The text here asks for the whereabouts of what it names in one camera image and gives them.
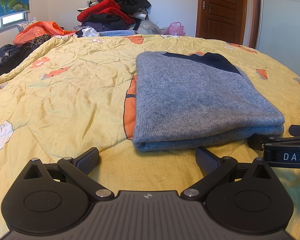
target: textured gripper pad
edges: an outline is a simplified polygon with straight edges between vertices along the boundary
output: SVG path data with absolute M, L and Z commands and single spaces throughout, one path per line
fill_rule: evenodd
M 241 235 L 221 227 L 197 201 L 176 191 L 121 191 L 98 202 L 74 228 L 54 236 L 11 232 L 4 240 L 293 240 L 284 231 L 268 236 Z
M 88 175 L 99 163 L 99 151 L 93 147 L 73 160 L 76 168 Z
M 195 152 L 195 160 L 197 165 L 206 173 L 206 175 L 220 166 L 218 160 L 214 159 L 200 148 Z

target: pillow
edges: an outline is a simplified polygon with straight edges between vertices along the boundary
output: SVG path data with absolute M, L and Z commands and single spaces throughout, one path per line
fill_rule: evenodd
M 31 25 L 32 23 L 36 23 L 36 22 L 37 22 L 37 19 L 33 18 L 28 22 L 17 24 L 18 31 L 19 32 L 24 31 L 29 25 Z

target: wooden door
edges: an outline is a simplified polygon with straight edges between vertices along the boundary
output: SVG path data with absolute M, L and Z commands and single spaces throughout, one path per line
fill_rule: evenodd
M 198 0 L 196 37 L 242 44 L 247 0 Z

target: yellow quilt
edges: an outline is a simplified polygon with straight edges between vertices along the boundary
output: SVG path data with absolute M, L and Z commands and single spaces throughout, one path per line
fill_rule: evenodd
M 125 97 L 137 74 L 135 58 L 148 50 L 220 53 L 283 113 L 284 136 L 289 136 L 291 124 L 300 124 L 300 79 L 253 49 L 166 35 L 53 37 L 0 77 L 0 237 L 8 232 L 1 201 L 32 157 L 54 163 L 97 147 L 101 162 L 90 175 L 115 194 L 120 189 L 180 193 L 202 178 L 194 149 L 141 153 L 127 139 L 131 124 L 123 125 Z M 246 141 L 209 150 L 239 162 L 252 162 L 261 155 Z M 300 170 L 274 170 L 294 202 L 287 231 L 300 240 Z

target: door frame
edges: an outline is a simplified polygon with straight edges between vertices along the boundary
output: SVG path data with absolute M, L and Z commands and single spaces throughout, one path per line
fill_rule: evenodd
M 243 36 L 245 30 L 246 16 L 247 16 L 247 0 L 244 0 L 245 9 L 243 11 L 242 17 L 242 27 L 240 35 L 240 44 L 243 43 Z M 198 0 L 198 11 L 197 11 L 197 26 L 195 36 L 198 37 L 201 29 L 201 16 L 202 16 L 202 6 L 203 0 Z M 259 22 L 260 22 L 260 10 L 261 10 L 261 0 L 253 0 L 253 15 L 252 15 L 252 26 L 250 34 L 249 47 L 255 48 L 259 33 Z

